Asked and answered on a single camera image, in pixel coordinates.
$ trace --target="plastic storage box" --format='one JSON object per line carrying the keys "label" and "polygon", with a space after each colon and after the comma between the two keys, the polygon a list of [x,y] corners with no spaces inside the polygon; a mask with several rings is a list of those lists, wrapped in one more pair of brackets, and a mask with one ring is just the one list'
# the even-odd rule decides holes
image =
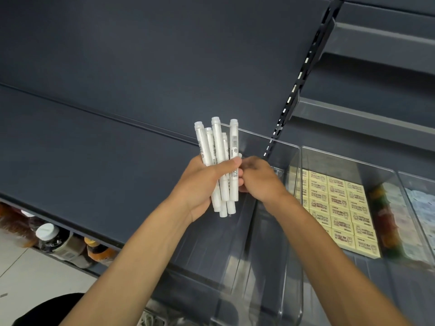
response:
{"label": "plastic storage box", "polygon": [[[300,170],[300,149],[239,130],[244,156],[264,156],[284,180],[289,167]],[[290,188],[295,192],[295,182]],[[226,325],[294,325],[302,317],[302,267],[278,222],[256,202],[249,235],[241,256],[229,256],[222,278],[216,314],[211,319]]]}
{"label": "plastic storage box", "polygon": [[[411,220],[410,229],[415,230],[423,244],[425,243],[418,220],[406,197],[401,181],[394,171],[307,147],[302,147],[302,168],[361,184],[366,193],[384,183],[398,187],[400,196],[406,204],[404,213]],[[372,216],[375,216],[370,203],[369,206]],[[372,259],[349,251],[345,253],[412,323],[431,324],[435,318],[431,308],[435,302],[432,256],[425,255],[427,263],[410,263],[409,260],[400,258],[393,259],[383,256]],[[308,279],[304,279],[303,306],[302,325],[329,325]]]}

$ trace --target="white tile floor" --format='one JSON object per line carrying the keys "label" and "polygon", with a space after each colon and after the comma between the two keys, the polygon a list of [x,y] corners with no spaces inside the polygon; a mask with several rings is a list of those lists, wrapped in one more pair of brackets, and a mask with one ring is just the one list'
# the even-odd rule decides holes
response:
{"label": "white tile floor", "polygon": [[85,292],[95,278],[33,249],[15,246],[0,232],[0,326],[53,297]]}

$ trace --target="plastic bottle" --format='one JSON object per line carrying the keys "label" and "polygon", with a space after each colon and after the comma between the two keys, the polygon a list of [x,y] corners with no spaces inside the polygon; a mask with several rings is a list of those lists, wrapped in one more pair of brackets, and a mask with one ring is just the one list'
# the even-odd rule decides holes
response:
{"label": "plastic bottle", "polygon": [[92,265],[86,254],[86,244],[71,231],[51,223],[45,223],[36,230],[36,237],[41,241],[41,250],[53,256],[73,263],[79,268]]}
{"label": "plastic bottle", "polygon": [[29,227],[33,232],[36,232],[36,230],[38,230],[38,228],[41,225],[46,223],[46,221],[44,221],[43,219],[40,219],[39,217],[36,217],[35,215],[30,214],[29,212],[26,212],[25,210],[21,210],[20,212],[25,217],[28,218],[27,220],[28,220]]}
{"label": "plastic bottle", "polygon": [[87,244],[87,254],[94,261],[109,266],[118,252],[112,248],[101,245],[99,242],[85,238],[84,242]]}
{"label": "plastic bottle", "polygon": [[38,242],[27,218],[3,203],[0,203],[0,230],[19,247],[32,247]]}

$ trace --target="white marker pen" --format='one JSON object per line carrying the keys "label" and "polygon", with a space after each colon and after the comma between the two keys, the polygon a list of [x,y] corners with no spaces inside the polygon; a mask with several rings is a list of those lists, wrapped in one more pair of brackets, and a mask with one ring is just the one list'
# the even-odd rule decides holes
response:
{"label": "white marker pen", "polygon": [[[207,134],[205,133],[204,125],[201,121],[195,122],[195,132],[203,164],[207,167],[213,165],[213,159],[211,158],[210,148],[208,146]],[[219,212],[222,204],[220,202],[220,191],[217,183],[215,190],[211,194],[211,203],[214,211]]]}
{"label": "white marker pen", "polygon": [[[228,137],[227,137],[227,133],[223,132],[222,133],[222,139],[224,140],[224,150],[225,150],[225,160],[229,160],[230,159],[230,155],[229,155],[229,149],[228,149]],[[236,214],[236,203],[234,201],[227,201],[227,212],[228,214]]]}
{"label": "white marker pen", "polygon": [[[230,159],[239,156],[239,122],[237,119],[230,120]],[[230,174],[230,200],[239,201],[239,170]]]}
{"label": "white marker pen", "polygon": [[[205,129],[205,133],[207,134],[207,141],[208,141],[208,147],[210,149],[210,153],[211,153],[211,159],[213,160],[213,164],[216,165],[218,164],[217,160],[216,160],[216,150],[215,150],[215,140],[213,139],[213,130],[211,129],[211,127],[207,127]],[[215,190],[213,191],[213,194],[216,195],[215,199],[219,198],[219,210],[216,210],[215,208],[215,212],[220,212],[221,209],[221,203],[220,203],[220,188],[219,188],[219,181],[216,182],[216,187]]]}
{"label": "white marker pen", "polygon": [[227,214],[227,204],[226,204],[226,202],[222,200],[220,202],[220,206],[221,206],[221,208],[220,208],[219,216],[220,217],[227,217],[228,214]]}
{"label": "white marker pen", "polygon": [[[215,139],[216,159],[218,163],[225,161],[224,141],[222,139],[222,130],[220,128],[220,119],[215,116],[211,118],[211,127],[213,130],[213,138]],[[230,200],[230,190],[228,189],[228,179],[226,175],[222,175],[219,179],[220,196],[222,201]]]}

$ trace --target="eraser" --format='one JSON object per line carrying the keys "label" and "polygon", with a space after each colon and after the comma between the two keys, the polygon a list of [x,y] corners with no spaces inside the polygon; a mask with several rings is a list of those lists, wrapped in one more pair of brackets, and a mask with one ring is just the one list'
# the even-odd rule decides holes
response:
{"label": "eraser", "polygon": [[321,200],[323,202],[328,203],[328,194],[327,192],[318,191],[316,189],[311,189],[309,191],[309,197],[317,200]]}
{"label": "eraser", "polygon": [[373,227],[361,225],[361,224],[354,224],[353,227],[354,227],[355,235],[357,235],[358,237],[377,241],[376,232],[373,229]]}
{"label": "eraser", "polygon": [[329,204],[349,209],[349,203],[347,199],[333,194],[329,195]]}
{"label": "eraser", "polygon": [[355,249],[355,237],[351,234],[337,229],[332,229],[332,238],[342,248]]}
{"label": "eraser", "polygon": [[352,223],[373,227],[373,222],[370,215],[366,215],[355,211],[351,211],[350,214],[351,214]]}
{"label": "eraser", "polygon": [[349,191],[348,192],[348,198],[349,200],[353,200],[356,201],[360,204],[365,204],[367,205],[367,199],[365,198],[365,194],[364,193],[359,193],[356,191]]}
{"label": "eraser", "polygon": [[363,204],[360,204],[360,203],[355,202],[353,200],[349,201],[349,210],[351,212],[358,212],[358,213],[364,214],[366,216],[370,215],[370,212],[368,211],[367,204],[363,205]]}
{"label": "eraser", "polygon": [[355,191],[358,193],[364,193],[364,187],[360,184],[352,183],[352,182],[346,182],[346,190],[349,191]]}
{"label": "eraser", "polygon": [[343,208],[343,207],[339,207],[339,206],[336,206],[336,205],[331,205],[329,207],[329,209],[331,211],[331,216],[337,216],[337,217],[341,217],[342,219],[349,219],[350,220],[349,209]]}
{"label": "eraser", "polygon": [[319,212],[316,209],[310,209],[310,214],[313,215],[317,221],[324,226],[331,227],[331,217],[327,213]]}
{"label": "eraser", "polygon": [[324,226],[324,225],[322,225],[322,228],[324,228],[325,231],[327,232],[327,234],[328,234],[329,236],[331,236],[331,238],[332,238],[332,229],[331,229],[331,228],[328,228],[327,226]]}
{"label": "eraser", "polygon": [[381,254],[379,253],[379,246],[376,241],[368,240],[358,236],[355,236],[355,240],[356,251],[360,254],[374,259],[381,257]]}
{"label": "eraser", "polygon": [[348,195],[345,188],[340,188],[338,186],[328,185],[328,194],[338,196],[343,199],[347,199]]}
{"label": "eraser", "polygon": [[311,209],[316,209],[320,212],[324,212],[329,214],[329,205],[327,202],[323,202],[321,200],[317,200],[317,199],[313,199],[310,198],[309,199],[309,208]]}
{"label": "eraser", "polygon": [[331,177],[331,176],[327,176],[326,178],[328,180],[328,185],[337,186],[337,187],[340,187],[342,189],[346,188],[345,181],[338,179],[338,178],[335,178],[335,177]]}
{"label": "eraser", "polygon": [[340,217],[333,216],[332,220],[332,228],[337,229],[349,234],[354,234],[352,222],[350,220],[342,219]]}
{"label": "eraser", "polygon": [[308,181],[308,185],[310,188],[316,189],[318,191],[328,192],[328,185],[326,183],[310,179]]}
{"label": "eraser", "polygon": [[308,207],[308,197],[304,197],[304,196],[302,196],[302,206],[303,206],[306,210],[309,209],[309,207]]}
{"label": "eraser", "polygon": [[326,181],[326,175],[320,174],[320,173],[316,173],[316,172],[312,172],[311,170],[308,171],[308,178],[310,180],[314,180],[314,181],[318,181],[318,182],[322,182],[322,183],[327,183]]}

